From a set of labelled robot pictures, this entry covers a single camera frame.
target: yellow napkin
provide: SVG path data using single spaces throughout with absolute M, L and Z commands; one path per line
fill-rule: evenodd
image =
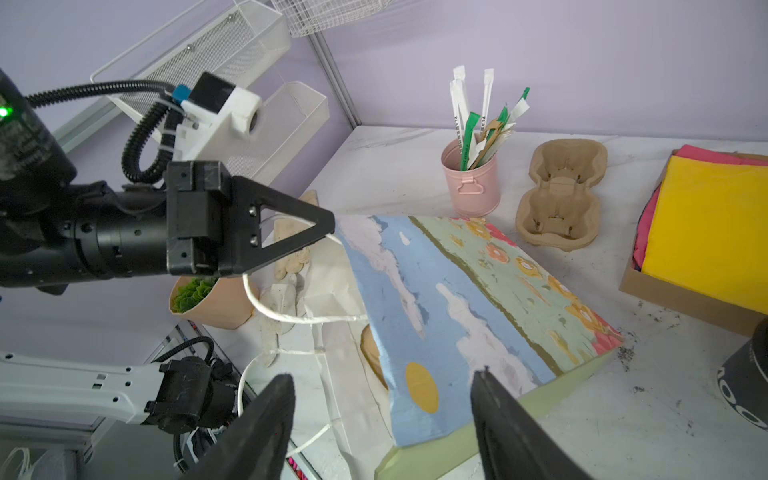
M 768 167 L 673 156 L 643 273 L 768 314 Z

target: wire basket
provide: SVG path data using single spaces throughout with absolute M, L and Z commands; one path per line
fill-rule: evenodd
M 294 38 L 303 37 L 380 12 L 394 0 L 272 0 L 288 20 Z
M 211 18 L 211 12 L 215 12 L 211 20 L 187 35 L 190 25 L 199 25 L 201 17 Z M 209 71 L 246 88 L 289 48 L 286 19 L 279 12 L 254 0 L 229 2 L 223 11 L 221 0 L 200 0 L 97 70 L 91 81 L 130 76 L 191 88 L 204 71 Z M 166 53 L 157 59 L 157 51 Z M 147 58 L 152 59 L 148 67 L 146 62 L 141 63 Z M 156 96 L 135 93 L 110 96 L 110 99 L 138 122 Z

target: plant pot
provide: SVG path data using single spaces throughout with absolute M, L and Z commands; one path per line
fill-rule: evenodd
M 194 308 L 184 313 L 175 313 L 171 307 L 179 294 L 179 288 L 194 280 L 192 276 L 180 276 L 168 297 L 168 310 L 195 323 L 216 326 L 222 329 L 236 329 L 243 325 L 253 313 L 253 305 L 243 288 L 240 277 L 220 278 L 214 288 Z

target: green plant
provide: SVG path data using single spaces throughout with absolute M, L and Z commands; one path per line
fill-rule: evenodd
M 184 313 L 193 309 L 203 298 L 210 293 L 218 279 L 212 276 L 196 278 L 187 285 L 179 287 L 179 294 L 174 298 L 171 308 L 174 313 Z

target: pink object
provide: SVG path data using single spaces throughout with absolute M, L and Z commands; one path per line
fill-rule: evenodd
M 691 160 L 698 160 L 708 162 L 710 164 L 727 164 L 727 165 L 755 165 L 758 167 L 768 167 L 768 164 L 761 160 L 754 160 L 752 158 L 740 158 L 734 157 L 728 154 L 721 154 L 716 151 L 704 150 L 703 148 L 693 147 L 691 145 L 683 145 L 683 147 L 677 152 L 677 157 L 690 158 Z M 634 253 L 632 257 L 634 262 L 640 267 L 643 267 L 645 261 L 645 252 L 648 248 L 648 235 L 650 234 L 650 226 L 654 222 L 654 214 L 656 213 L 656 204 L 659 201 L 659 193 L 661 192 L 661 185 L 654 190 L 654 194 L 650 196 L 648 204 L 643 210 L 643 214 L 640 215 L 640 222 L 637 224 L 637 239 L 634 244 Z
M 464 217 L 483 217 L 502 200 L 498 185 L 498 166 L 494 155 L 487 164 L 474 170 L 461 171 L 462 151 L 458 140 L 442 152 L 442 169 L 451 193 L 453 209 Z

